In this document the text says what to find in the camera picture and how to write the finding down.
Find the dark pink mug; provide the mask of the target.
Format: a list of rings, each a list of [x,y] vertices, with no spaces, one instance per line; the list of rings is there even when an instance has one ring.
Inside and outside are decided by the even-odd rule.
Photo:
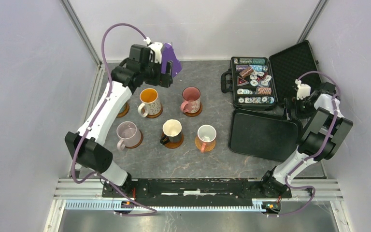
[[[194,114],[200,110],[201,92],[197,87],[187,87],[182,92],[183,102],[180,110],[183,113]]]

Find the floral mug yellow inside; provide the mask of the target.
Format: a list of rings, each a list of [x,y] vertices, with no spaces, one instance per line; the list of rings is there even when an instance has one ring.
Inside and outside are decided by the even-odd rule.
[[[158,98],[158,92],[154,88],[144,89],[140,93],[141,104],[138,107],[138,113],[142,117],[155,115],[160,111],[161,102]]]

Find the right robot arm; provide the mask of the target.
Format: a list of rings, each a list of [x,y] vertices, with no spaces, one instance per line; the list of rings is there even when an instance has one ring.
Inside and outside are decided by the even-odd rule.
[[[262,177],[259,189],[263,196],[280,196],[291,190],[292,180],[298,174],[336,154],[354,124],[341,113],[338,97],[336,86],[324,82],[304,98],[304,107],[315,109],[315,113],[305,125],[296,151]]]

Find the light lilac mug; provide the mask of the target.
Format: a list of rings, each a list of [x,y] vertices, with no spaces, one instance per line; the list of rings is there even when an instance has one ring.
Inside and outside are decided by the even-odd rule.
[[[140,129],[131,121],[120,123],[116,129],[116,134],[119,138],[117,143],[119,151],[122,151],[126,146],[136,145],[141,138]]]

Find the cream mug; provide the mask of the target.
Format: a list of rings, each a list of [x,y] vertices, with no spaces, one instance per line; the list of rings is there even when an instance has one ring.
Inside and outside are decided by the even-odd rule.
[[[160,139],[160,143],[162,145],[166,145],[168,143],[179,143],[183,136],[182,134],[182,125],[176,119],[169,119],[167,120],[163,126],[163,137]]]

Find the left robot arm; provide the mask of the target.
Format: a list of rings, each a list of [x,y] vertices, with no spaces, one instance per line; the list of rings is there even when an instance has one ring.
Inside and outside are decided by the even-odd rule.
[[[114,184],[114,191],[121,197],[132,192],[128,173],[113,160],[113,154],[103,145],[118,112],[143,83],[169,87],[181,71],[170,43],[134,44],[129,57],[110,73],[106,91],[77,132],[68,132],[65,143],[74,163],[89,168]]]

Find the black tray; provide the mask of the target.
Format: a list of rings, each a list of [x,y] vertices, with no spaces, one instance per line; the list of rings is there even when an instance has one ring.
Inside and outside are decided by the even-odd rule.
[[[238,154],[284,162],[297,149],[302,123],[286,116],[235,109],[228,148]]]

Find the black poker chip case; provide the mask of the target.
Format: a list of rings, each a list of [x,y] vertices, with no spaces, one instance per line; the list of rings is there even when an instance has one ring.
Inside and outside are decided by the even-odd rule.
[[[308,40],[270,57],[232,57],[220,78],[221,91],[232,94],[235,108],[271,110],[284,99],[297,96],[295,80],[304,73],[302,83],[311,90],[321,85],[311,44]]]

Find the pink dotted white mug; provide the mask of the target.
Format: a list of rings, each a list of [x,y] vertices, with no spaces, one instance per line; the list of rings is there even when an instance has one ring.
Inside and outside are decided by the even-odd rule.
[[[205,142],[216,140],[216,129],[211,125],[202,125],[197,131],[197,137]]]

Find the purple cone object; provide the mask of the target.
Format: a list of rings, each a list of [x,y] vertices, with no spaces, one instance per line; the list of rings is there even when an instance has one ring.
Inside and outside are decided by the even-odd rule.
[[[164,43],[161,63],[162,74],[165,74],[166,62],[169,60],[173,61],[172,77],[175,77],[182,70],[181,62],[177,59],[173,46],[170,43]]]

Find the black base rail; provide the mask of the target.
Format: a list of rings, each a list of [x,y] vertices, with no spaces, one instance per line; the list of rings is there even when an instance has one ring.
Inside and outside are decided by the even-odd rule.
[[[251,206],[253,199],[289,199],[291,190],[258,179],[194,178],[133,179],[123,192],[135,201],[154,206]]]

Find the woven round coaster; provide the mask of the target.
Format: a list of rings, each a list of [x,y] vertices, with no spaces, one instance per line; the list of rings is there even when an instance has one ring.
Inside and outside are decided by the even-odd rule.
[[[209,152],[215,148],[216,140],[213,140],[211,142],[205,142],[201,140],[199,137],[196,137],[195,145],[200,152]]]

